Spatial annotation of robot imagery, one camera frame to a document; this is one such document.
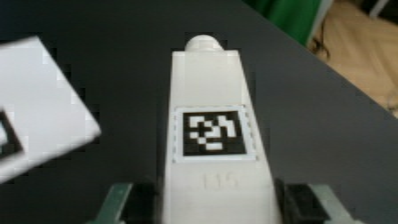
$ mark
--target white plastic housing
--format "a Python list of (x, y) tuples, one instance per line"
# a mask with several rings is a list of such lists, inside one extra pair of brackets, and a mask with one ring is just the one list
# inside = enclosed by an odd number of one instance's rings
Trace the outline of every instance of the white plastic housing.
[[(187, 156), (183, 134), (197, 142), (203, 140), (194, 131), (185, 133), (183, 130), (203, 118), (190, 116), (194, 123), (183, 123), (183, 113), (228, 111), (242, 111), (245, 154)], [(281, 223), (240, 54), (224, 51), (210, 36), (197, 36), (185, 51), (173, 53), (165, 160), (164, 224)]]
[(4, 182), (100, 135), (98, 123), (38, 37), (0, 45), (0, 112), (22, 144), (22, 152), (0, 159)]

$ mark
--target dark tabletop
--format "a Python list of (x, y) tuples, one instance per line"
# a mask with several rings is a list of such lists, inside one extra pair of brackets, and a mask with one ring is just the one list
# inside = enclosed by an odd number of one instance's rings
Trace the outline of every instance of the dark tabletop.
[(0, 39), (39, 35), (103, 130), (0, 186), (0, 223), (84, 223), (112, 183), (158, 182), (171, 52), (196, 33), (240, 49), (274, 177), (331, 184), (354, 217), (396, 224), (398, 121), (238, 0), (0, 1)]

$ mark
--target black table surface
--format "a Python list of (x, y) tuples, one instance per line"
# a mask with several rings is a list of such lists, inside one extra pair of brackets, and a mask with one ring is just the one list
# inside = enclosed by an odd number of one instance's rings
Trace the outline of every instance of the black table surface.
[(171, 53), (196, 33), (240, 50), (274, 177), (329, 184), (354, 217), (398, 223), (398, 121), (238, 0), (0, 1), (0, 40), (39, 35), (103, 130), (0, 185), (0, 223), (84, 223), (112, 183), (157, 183)]

